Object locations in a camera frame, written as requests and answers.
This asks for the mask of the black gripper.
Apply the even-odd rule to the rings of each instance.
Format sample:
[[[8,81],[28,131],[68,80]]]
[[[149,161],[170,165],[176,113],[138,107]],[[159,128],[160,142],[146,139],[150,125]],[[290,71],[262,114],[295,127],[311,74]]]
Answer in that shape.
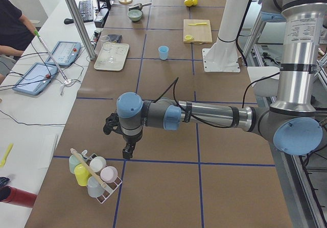
[[[138,142],[143,135],[141,114],[138,113],[129,118],[122,118],[118,113],[112,113],[105,120],[103,132],[106,135],[111,134],[111,132],[122,135],[127,143],[122,151],[123,159],[132,159],[135,143]]]

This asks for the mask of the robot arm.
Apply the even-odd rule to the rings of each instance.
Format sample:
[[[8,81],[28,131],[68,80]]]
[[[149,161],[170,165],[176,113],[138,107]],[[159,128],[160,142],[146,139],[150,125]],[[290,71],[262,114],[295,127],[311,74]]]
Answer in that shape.
[[[177,130],[180,123],[201,122],[217,128],[241,128],[260,135],[289,155],[305,155],[321,144],[324,129],[311,104],[326,0],[263,0],[265,21],[285,21],[277,98],[269,108],[220,106],[160,96],[143,100],[128,92],[116,101],[105,121],[105,134],[123,136],[123,158],[132,158],[145,126]]]

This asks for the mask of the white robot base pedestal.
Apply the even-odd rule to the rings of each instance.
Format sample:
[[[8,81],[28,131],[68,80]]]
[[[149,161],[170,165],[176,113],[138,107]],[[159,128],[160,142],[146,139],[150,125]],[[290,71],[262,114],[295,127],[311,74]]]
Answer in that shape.
[[[205,72],[239,73],[237,37],[252,0],[226,0],[217,41],[202,50]]]

